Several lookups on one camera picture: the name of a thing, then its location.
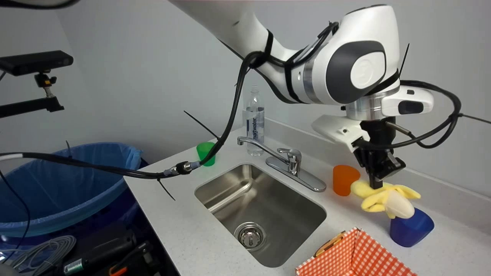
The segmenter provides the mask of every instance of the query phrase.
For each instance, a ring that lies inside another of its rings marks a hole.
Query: white wall
[[[288,48],[302,48],[329,22],[368,0],[259,2],[259,19]],[[400,41],[411,44],[404,79],[432,82],[455,91],[463,113],[491,119],[486,103],[491,85],[487,56],[491,36],[486,0],[389,2],[397,13]],[[228,116],[237,59],[197,24],[164,0],[84,0],[56,13],[1,11],[1,54],[67,50],[76,67],[59,71],[61,114],[36,113],[1,120],[1,151],[59,149],[62,142],[124,142],[154,162],[208,139],[182,111],[220,133]],[[5,79],[1,99],[18,97],[24,82]],[[266,117],[309,133],[326,107],[285,107],[268,93],[257,76],[246,88],[262,88]],[[430,116],[400,123],[420,134],[446,117],[449,107],[437,102]],[[438,149],[398,151],[409,169],[491,197],[491,148],[487,126],[461,120]]]

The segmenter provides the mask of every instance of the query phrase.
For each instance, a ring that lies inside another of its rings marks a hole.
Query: orange cup
[[[360,174],[351,166],[332,168],[332,191],[338,197],[348,197],[351,194],[351,185],[357,182]]]

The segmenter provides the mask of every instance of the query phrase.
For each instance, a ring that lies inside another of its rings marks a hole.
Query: blue object
[[[55,156],[130,171],[140,165],[137,149],[114,143],[78,146]],[[107,225],[108,217],[131,217],[137,208],[121,176],[93,169],[32,162],[5,176],[5,180],[28,206],[32,220],[27,238],[70,234],[67,228],[87,220]],[[19,238],[25,225],[22,206],[0,182],[0,235]]]
[[[432,229],[432,220],[424,212],[414,209],[414,215],[411,218],[394,218],[389,223],[389,238],[401,248],[412,248]]]

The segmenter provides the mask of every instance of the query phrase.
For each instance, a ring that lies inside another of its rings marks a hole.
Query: faucet
[[[262,149],[263,153],[269,154],[271,157],[280,160],[282,163],[285,163],[288,166],[288,174],[297,177],[299,171],[300,171],[300,163],[302,163],[302,154],[299,151],[294,149],[277,149],[277,153],[268,149],[266,146],[260,145],[259,142],[252,140],[252,139],[246,139],[246,137],[239,137],[236,140],[236,143],[239,146],[242,146],[243,143],[252,145],[259,149]]]

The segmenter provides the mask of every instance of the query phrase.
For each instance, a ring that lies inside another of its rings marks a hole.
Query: blue trash bin
[[[98,143],[61,151],[73,160],[139,169],[140,153],[116,143]],[[47,162],[32,162],[5,176],[30,211],[24,243],[36,245],[58,235],[82,235],[113,222],[128,223],[137,205],[121,176]],[[0,180],[0,237],[15,245],[27,226],[21,203]]]

